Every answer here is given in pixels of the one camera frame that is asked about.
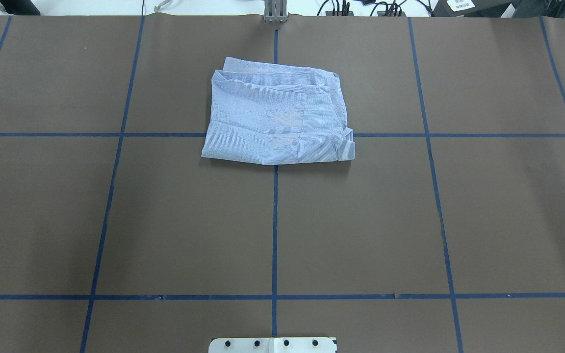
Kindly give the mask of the light blue striped shirt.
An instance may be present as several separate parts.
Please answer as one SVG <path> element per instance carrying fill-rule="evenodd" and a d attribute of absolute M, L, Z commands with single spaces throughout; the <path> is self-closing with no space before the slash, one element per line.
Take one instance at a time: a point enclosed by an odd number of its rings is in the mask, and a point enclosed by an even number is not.
<path fill-rule="evenodd" d="M 339 75 L 227 57 L 211 76 L 201 155 L 259 165 L 352 161 Z"/>

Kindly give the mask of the black monitor stand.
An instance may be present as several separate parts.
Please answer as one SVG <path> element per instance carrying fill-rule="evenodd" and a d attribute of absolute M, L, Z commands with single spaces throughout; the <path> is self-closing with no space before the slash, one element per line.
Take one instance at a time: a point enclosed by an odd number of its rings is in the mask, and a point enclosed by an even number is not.
<path fill-rule="evenodd" d="M 432 17 L 500 18 L 510 5 L 517 9 L 522 0 L 438 0 Z"/>

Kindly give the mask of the aluminium frame post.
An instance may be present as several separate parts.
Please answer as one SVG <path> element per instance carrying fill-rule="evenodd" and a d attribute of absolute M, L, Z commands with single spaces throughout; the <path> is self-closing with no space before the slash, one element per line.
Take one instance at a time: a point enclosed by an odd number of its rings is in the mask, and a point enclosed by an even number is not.
<path fill-rule="evenodd" d="M 264 0 L 264 21 L 285 23 L 288 20 L 287 0 Z"/>

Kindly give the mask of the white central pedestal base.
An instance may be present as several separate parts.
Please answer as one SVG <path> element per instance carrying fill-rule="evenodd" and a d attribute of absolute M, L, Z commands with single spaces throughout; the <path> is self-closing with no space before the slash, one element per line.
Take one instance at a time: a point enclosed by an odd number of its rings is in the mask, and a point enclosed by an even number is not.
<path fill-rule="evenodd" d="M 336 338 L 242 337 L 213 339 L 209 353 L 336 353 Z"/>

